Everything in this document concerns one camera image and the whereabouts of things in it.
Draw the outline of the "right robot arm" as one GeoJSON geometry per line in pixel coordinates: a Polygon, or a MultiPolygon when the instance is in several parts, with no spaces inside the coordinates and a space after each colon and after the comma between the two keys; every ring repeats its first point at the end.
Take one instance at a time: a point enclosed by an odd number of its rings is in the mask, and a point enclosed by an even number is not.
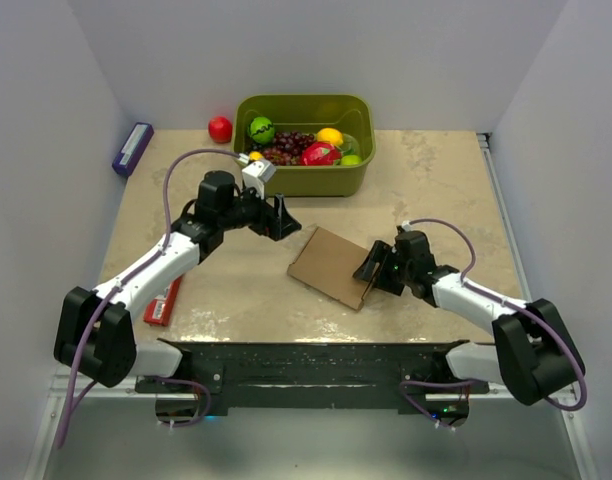
{"type": "Polygon", "coordinates": [[[577,408],[587,401],[585,365],[557,307],[546,299],[504,296],[440,265],[427,235],[412,223],[398,226],[393,244],[377,241],[355,270],[354,279],[394,295],[405,289],[429,304],[488,332],[490,344],[461,343],[431,369],[445,393],[469,383],[502,384],[523,405],[552,402],[559,390],[579,387],[577,408]]]}

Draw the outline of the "brown cardboard box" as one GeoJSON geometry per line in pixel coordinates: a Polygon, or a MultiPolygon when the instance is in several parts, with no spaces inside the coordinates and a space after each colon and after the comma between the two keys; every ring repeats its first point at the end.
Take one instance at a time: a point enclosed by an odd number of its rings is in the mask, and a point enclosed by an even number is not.
{"type": "Polygon", "coordinates": [[[368,255],[366,248],[317,227],[288,266],[287,273],[346,307],[360,311],[372,284],[371,280],[357,280],[353,275],[368,255]]]}

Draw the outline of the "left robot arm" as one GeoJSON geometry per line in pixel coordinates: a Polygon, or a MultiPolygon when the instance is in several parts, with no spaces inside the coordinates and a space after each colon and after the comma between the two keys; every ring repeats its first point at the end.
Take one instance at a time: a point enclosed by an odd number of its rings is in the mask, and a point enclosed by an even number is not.
{"type": "Polygon", "coordinates": [[[66,294],[55,359],[72,374],[105,387],[143,376],[157,377],[171,392],[186,390],[193,368],[182,361],[182,351],[164,341],[137,343],[133,322],[166,287],[206,260],[226,232],[240,228],[280,241],[301,225],[287,211],[282,195],[265,199],[261,179],[247,176],[239,187],[228,172],[207,173],[196,199],[150,251],[97,287],[75,287],[66,294]]]}

